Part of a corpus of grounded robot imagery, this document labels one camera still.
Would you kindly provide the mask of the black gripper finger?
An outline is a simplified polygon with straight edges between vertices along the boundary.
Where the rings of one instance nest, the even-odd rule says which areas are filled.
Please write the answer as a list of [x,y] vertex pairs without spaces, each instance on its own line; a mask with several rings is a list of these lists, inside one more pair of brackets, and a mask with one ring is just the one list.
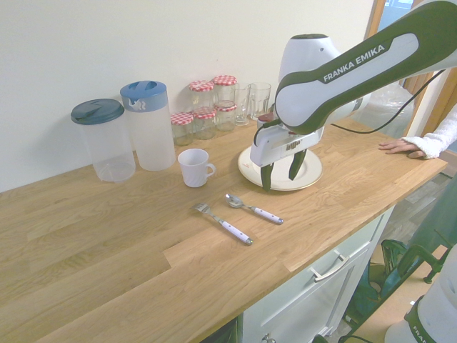
[[271,175],[274,168],[274,163],[267,164],[261,167],[261,183],[264,191],[269,192],[271,190]]
[[303,165],[303,161],[306,158],[306,152],[307,152],[307,150],[304,149],[304,150],[298,151],[294,154],[293,161],[290,165],[289,172],[288,172],[288,178],[291,181],[293,181],[296,178],[299,169]]

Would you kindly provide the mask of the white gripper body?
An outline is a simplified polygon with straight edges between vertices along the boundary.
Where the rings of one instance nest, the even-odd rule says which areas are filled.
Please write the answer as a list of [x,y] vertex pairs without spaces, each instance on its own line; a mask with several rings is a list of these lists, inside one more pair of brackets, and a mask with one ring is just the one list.
[[267,166],[280,159],[317,145],[324,128],[307,134],[295,134],[283,124],[261,128],[251,145],[250,159],[257,166]]

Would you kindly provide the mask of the person's hand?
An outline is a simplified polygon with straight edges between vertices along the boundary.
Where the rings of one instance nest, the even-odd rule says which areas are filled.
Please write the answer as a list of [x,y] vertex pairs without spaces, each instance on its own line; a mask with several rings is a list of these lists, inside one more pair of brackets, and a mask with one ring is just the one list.
[[411,159],[419,159],[426,156],[415,144],[403,139],[382,142],[378,145],[378,149],[384,151],[386,154],[406,154]]

